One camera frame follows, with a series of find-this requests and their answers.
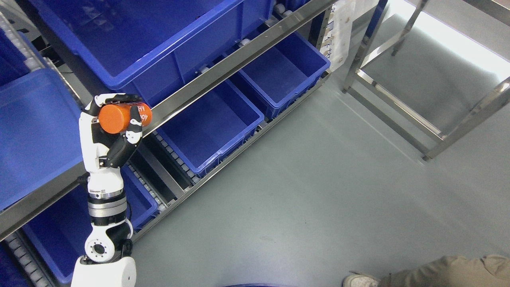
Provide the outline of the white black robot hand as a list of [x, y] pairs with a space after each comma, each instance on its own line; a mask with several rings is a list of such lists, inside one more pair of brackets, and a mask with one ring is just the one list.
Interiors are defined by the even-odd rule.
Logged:
[[[103, 93], [94, 96], [82, 109], [78, 121], [82, 162], [89, 173], [87, 189], [92, 199], [107, 199], [122, 194], [124, 181], [120, 168], [139, 146], [143, 136], [142, 120], [135, 103], [142, 98], [129, 93]], [[100, 125], [100, 111], [107, 105], [128, 104], [125, 132], [109, 134]]]

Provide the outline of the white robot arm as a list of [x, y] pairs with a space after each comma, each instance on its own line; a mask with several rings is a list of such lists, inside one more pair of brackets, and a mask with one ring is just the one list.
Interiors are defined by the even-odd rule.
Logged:
[[126, 217], [125, 192], [91, 193], [87, 199], [92, 231], [84, 242], [84, 255], [75, 262], [71, 286], [134, 287], [134, 229]]

